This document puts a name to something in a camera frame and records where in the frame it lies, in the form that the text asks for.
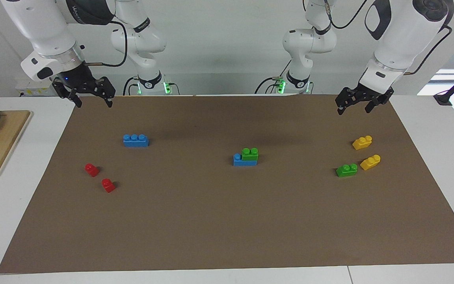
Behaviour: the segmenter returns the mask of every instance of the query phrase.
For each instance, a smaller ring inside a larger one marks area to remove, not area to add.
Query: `brown mat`
[[[0,273],[454,263],[454,213],[390,105],[340,117],[332,96],[83,101]],[[126,133],[150,147],[125,148]],[[259,165],[232,166],[243,147]],[[335,175],[375,153],[374,169]]]

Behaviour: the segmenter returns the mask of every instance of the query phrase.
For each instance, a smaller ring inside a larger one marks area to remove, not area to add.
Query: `green lego brick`
[[[344,165],[335,171],[339,178],[344,178],[346,176],[354,176],[358,172],[358,166],[356,164]]]
[[[251,150],[248,148],[243,149],[241,152],[241,160],[242,161],[258,161],[258,149],[252,148]]]

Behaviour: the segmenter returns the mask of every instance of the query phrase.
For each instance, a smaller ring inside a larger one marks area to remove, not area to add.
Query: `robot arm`
[[[355,89],[344,88],[335,102],[339,115],[348,106],[369,102],[386,104],[393,94],[392,84],[406,70],[436,34],[451,20],[452,0],[376,0],[369,9],[365,25],[380,43]]]
[[[136,66],[138,86],[144,95],[164,95],[169,92],[166,76],[160,72],[153,53],[166,48],[166,39],[148,18],[143,3],[139,0],[116,0],[115,16],[127,29],[128,58]],[[125,34],[122,30],[112,32],[112,44],[119,52],[125,52]]]
[[[1,2],[20,32],[32,43],[34,51],[20,64],[31,79],[39,81],[57,75],[52,85],[60,97],[80,107],[82,102],[77,93],[90,93],[112,106],[115,89],[106,77],[97,80],[92,76],[55,0]],[[72,11],[81,14],[81,9],[75,6]]]
[[[330,0],[333,9],[336,0]],[[324,0],[310,0],[306,9],[306,20],[312,29],[295,29],[285,34],[283,47],[292,61],[285,76],[286,92],[301,93],[306,90],[313,68],[311,54],[331,52],[337,43],[335,31],[326,13]]]

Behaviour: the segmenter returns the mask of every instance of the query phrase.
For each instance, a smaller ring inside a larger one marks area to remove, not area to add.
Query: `white table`
[[[430,172],[454,210],[454,110],[432,97],[391,99]],[[59,98],[0,98],[0,110],[31,110],[34,116],[0,176],[0,261],[45,172],[73,110]],[[338,266],[279,269],[120,271],[0,275],[0,283],[331,283],[449,284],[454,264]]]

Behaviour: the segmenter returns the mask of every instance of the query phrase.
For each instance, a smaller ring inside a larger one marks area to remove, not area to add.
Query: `lego brick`
[[[102,186],[106,190],[106,192],[110,193],[116,189],[115,185],[109,178],[105,178],[102,180]]]
[[[149,144],[150,144],[150,140],[148,139],[148,137],[146,137],[143,134],[141,134],[141,135],[136,135],[136,134],[124,135],[124,146],[125,147],[141,148],[141,147],[148,147]]]
[[[92,164],[86,164],[85,165],[85,171],[92,177],[95,177],[95,176],[97,176],[97,174],[99,174],[99,169],[96,168]]]
[[[345,176],[354,176],[358,172],[358,166],[357,164],[351,164],[351,165],[344,165],[342,167],[339,167],[335,171],[337,173],[337,176],[339,178],[344,178]]]
[[[258,149],[257,148],[243,149],[243,151],[241,152],[241,160],[242,161],[257,161],[258,160]]]
[[[369,158],[365,159],[360,164],[360,166],[362,167],[362,169],[364,169],[364,171],[366,171],[368,169],[371,169],[371,168],[375,167],[377,164],[380,163],[380,161],[381,161],[380,155],[374,155],[372,157],[369,157]]]
[[[355,142],[353,142],[353,147],[355,150],[360,150],[369,147],[372,144],[372,137],[367,135],[365,137],[360,137]]]
[[[256,166],[257,161],[243,161],[241,160],[241,155],[239,153],[235,153],[233,165],[235,167],[251,167]]]

